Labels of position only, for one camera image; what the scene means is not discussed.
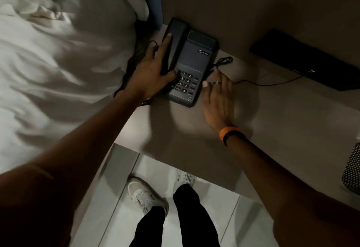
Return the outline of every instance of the landline phone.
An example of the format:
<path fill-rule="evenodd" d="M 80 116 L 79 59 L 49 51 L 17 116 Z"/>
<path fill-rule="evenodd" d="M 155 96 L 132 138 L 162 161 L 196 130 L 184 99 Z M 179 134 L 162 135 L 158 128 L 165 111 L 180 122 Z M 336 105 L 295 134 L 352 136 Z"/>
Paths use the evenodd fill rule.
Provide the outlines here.
<path fill-rule="evenodd" d="M 172 18 L 164 35 L 172 39 L 164 57 L 161 74 L 179 71 L 176 80 L 164 88 L 164 97 L 186 107 L 193 107 L 201 93 L 202 81 L 214 66 L 218 40 L 196 31 L 186 22 Z"/>

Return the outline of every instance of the hand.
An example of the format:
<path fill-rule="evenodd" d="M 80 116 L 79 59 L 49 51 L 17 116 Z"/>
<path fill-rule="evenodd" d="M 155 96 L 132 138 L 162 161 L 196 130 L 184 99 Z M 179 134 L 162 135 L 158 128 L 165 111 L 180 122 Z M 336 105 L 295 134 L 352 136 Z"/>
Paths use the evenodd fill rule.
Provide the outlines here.
<path fill-rule="evenodd" d="M 224 127 L 233 126 L 234 83 L 214 67 L 214 81 L 221 84 L 211 85 L 203 81 L 203 106 L 206 122 L 219 134 Z"/>
<path fill-rule="evenodd" d="M 149 47 L 146 56 L 137 65 L 133 76 L 130 78 L 125 90 L 141 96 L 142 100 L 153 97 L 168 83 L 175 80 L 176 71 L 171 71 L 165 76 L 160 75 L 162 61 L 166 49 L 170 43 L 171 35 L 168 35 L 159 46 Z"/>

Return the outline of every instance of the black band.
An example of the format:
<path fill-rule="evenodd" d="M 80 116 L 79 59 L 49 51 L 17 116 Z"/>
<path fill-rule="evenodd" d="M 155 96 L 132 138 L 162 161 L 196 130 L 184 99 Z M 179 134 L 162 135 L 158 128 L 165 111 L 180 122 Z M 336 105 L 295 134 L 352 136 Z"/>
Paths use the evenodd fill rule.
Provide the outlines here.
<path fill-rule="evenodd" d="M 226 142 L 231 135 L 236 135 L 243 140 L 247 140 L 246 136 L 244 134 L 242 134 L 240 131 L 232 130 L 232 131 L 229 131 L 227 134 L 225 134 L 223 137 L 223 142 L 224 142 L 225 146 L 227 146 Z"/>

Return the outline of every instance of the brand logo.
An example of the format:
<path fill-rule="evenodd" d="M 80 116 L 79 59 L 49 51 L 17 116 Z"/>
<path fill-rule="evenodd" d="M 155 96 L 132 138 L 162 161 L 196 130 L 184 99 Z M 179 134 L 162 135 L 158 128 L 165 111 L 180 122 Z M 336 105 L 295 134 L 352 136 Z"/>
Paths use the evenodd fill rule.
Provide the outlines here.
<path fill-rule="evenodd" d="M 202 50 L 199 50 L 199 53 L 201 53 L 201 54 L 203 54 L 203 55 L 209 55 L 208 53 L 203 52 Z"/>

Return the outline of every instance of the orange wristband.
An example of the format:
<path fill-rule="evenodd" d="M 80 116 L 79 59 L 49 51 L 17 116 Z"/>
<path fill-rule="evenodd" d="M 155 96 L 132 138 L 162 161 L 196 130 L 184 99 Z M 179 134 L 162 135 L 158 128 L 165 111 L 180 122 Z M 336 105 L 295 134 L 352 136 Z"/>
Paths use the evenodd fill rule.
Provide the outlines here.
<path fill-rule="evenodd" d="M 223 141 L 224 136 L 230 131 L 241 132 L 237 127 L 224 127 L 219 133 L 220 140 Z"/>

